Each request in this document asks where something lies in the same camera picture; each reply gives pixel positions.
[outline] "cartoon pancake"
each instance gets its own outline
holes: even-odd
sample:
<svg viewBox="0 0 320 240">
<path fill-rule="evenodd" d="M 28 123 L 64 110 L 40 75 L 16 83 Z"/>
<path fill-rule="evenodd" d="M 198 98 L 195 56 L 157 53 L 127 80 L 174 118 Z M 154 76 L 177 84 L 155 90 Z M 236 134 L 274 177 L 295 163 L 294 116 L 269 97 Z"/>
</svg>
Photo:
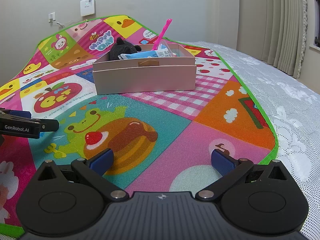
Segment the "cartoon pancake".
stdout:
<svg viewBox="0 0 320 240">
<path fill-rule="evenodd" d="M 157 138 L 158 133 L 149 124 L 133 117 L 119 118 L 85 135 L 84 155 L 90 159 L 111 148 L 114 163 L 106 174 L 119 174 L 141 163 L 152 151 Z"/>
</svg>

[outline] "cartoon bee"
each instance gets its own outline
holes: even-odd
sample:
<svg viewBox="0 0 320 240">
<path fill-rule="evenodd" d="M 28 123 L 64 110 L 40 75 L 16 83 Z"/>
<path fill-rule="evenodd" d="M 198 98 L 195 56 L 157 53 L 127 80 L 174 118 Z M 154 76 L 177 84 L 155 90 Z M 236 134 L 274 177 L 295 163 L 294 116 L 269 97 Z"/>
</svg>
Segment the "cartoon bee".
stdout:
<svg viewBox="0 0 320 240">
<path fill-rule="evenodd" d="M 90 36 L 90 40 L 95 40 L 99 37 L 99 34 L 97 34 L 97 32 L 94 32 L 94 33 L 91 33 L 91 36 Z"/>
</svg>

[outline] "plush toy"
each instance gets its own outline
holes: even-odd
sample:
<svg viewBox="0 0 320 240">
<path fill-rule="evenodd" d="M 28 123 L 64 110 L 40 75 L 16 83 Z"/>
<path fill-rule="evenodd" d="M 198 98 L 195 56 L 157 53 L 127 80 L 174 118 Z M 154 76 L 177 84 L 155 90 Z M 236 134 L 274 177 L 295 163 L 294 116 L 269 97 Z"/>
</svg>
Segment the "plush toy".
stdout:
<svg viewBox="0 0 320 240">
<path fill-rule="evenodd" d="M 130 42 L 123 41 L 120 37 L 118 37 L 117 42 L 112 46 L 109 52 L 110 60 L 118 60 L 120 54 L 133 54 L 141 51 L 140 46 L 134 46 Z"/>
</svg>

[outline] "green mat border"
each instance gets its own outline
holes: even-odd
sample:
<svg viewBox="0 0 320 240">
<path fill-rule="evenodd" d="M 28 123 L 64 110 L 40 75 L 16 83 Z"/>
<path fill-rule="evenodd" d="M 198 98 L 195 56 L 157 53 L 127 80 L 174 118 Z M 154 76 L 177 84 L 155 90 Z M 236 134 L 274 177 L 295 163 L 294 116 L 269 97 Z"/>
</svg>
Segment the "green mat border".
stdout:
<svg viewBox="0 0 320 240">
<path fill-rule="evenodd" d="M 93 19 L 90 19 L 90 20 L 84 20 L 82 22 L 79 22 L 79 23 L 76 23 L 74 25 L 71 25 L 71 26 L 68 26 L 64 29 L 61 29 L 59 30 L 58 32 L 54 33 L 54 34 L 51 34 L 50 36 L 46 37 L 45 39 L 41 40 L 38 45 L 36 46 L 31 58 L 27 61 L 27 63 L 25 64 L 25 66 L 22 68 L 24 69 L 27 64 L 29 63 L 29 61 L 32 59 L 34 53 L 36 52 L 36 50 L 38 49 L 39 45 L 41 42 L 45 41 L 46 39 L 52 37 L 53 35 L 56 35 L 58 34 L 59 32 L 63 32 L 69 28 L 72 28 L 73 26 L 76 26 L 76 25 L 79 25 L 81 23 L 84 23 L 84 22 L 89 22 L 89 21 L 92 21 L 92 20 L 98 20 L 98 19 L 101 19 L 101 18 L 108 18 L 108 17 L 114 17 L 114 16 L 127 16 L 129 17 L 130 19 L 134 20 L 135 22 L 137 22 L 138 24 L 140 24 L 142 27 L 144 27 L 145 29 L 151 31 L 152 33 L 156 34 L 156 35 L 159 35 L 158 33 L 155 33 L 153 30 L 150 30 L 148 27 L 145 27 L 143 24 L 141 24 L 140 22 L 138 22 L 136 19 L 126 15 L 126 14 L 117 14 L 117 15 L 111 15 L 111 16 L 104 16 L 104 17 L 97 17 L 97 18 L 93 18 Z M 190 44 L 187 44 L 187 43 L 183 43 L 183 42 L 179 42 L 179 41 L 173 41 L 173 40 L 170 40 L 166 37 L 164 37 L 164 39 L 168 40 L 168 41 L 172 41 L 172 42 L 176 42 L 176 43 L 179 43 L 179 44 L 183 44 L 183 45 L 188 45 L 188 46 L 193 46 L 193 45 L 190 45 Z M 264 119 L 266 120 L 267 124 L 269 125 L 272 133 L 273 133 L 273 136 L 275 137 L 275 146 L 274 148 L 271 150 L 271 152 L 261 161 L 259 162 L 259 164 L 269 164 L 269 162 L 273 159 L 276 158 L 277 156 L 277 152 L 278 152 L 278 148 L 279 148 L 279 142 L 278 142 L 278 137 L 277 137 L 277 134 L 276 134 L 276 131 L 269 119 L 269 117 L 267 116 L 267 114 L 265 113 L 265 111 L 263 110 L 263 108 L 261 107 L 260 103 L 257 101 L 257 99 L 254 97 L 254 95 L 251 93 L 251 91 L 249 90 L 249 88 L 244 84 L 244 82 L 241 80 L 241 78 L 236 74 L 236 72 L 234 72 L 234 70 L 228 65 L 227 62 L 225 62 L 225 60 L 220 56 L 220 54 L 214 50 L 214 52 L 217 54 L 217 56 L 221 59 L 221 61 L 227 66 L 227 68 L 233 73 L 233 75 L 237 78 L 237 80 L 240 82 L 240 84 L 245 88 L 245 90 L 248 92 L 248 95 L 251 97 L 252 101 L 255 103 L 255 105 L 258 107 L 260 113 L 262 114 L 262 116 L 264 117 Z M 7 224 L 0 224 L 0 234 L 3 234 L 3 235 L 6 235 L 6 236 L 10 236 L 10 237 L 14 237 L 14 238 L 18 238 L 20 237 L 22 234 L 24 233 L 24 230 L 22 227 L 17 227 L 17 226 L 12 226 L 12 225 L 7 225 Z"/>
</svg>

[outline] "cartoon frog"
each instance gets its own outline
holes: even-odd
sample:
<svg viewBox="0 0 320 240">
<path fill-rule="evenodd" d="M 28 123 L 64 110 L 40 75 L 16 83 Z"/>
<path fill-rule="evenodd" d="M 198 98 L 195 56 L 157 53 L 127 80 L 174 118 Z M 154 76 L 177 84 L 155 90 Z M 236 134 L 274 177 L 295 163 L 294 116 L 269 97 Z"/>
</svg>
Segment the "cartoon frog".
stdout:
<svg viewBox="0 0 320 240">
<path fill-rule="evenodd" d="M 84 156 L 85 135 L 91 131 L 96 131 L 103 125 L 123 118 L 127 106 L 117 106 L 113 112 L 101 111 L 99 108 L 93 108 L 85 113 L 85 118 L 78 123 L 69 124 L 64 132 L 67 134 L 69 141 L 66 145 L 60 145 L 56 150 L 56 144 L 51 143 L 44 151 L 46 153 L 54 152 L 55 158 L 65 158 L 69 153 L 78 153 Z"/>
</svg>

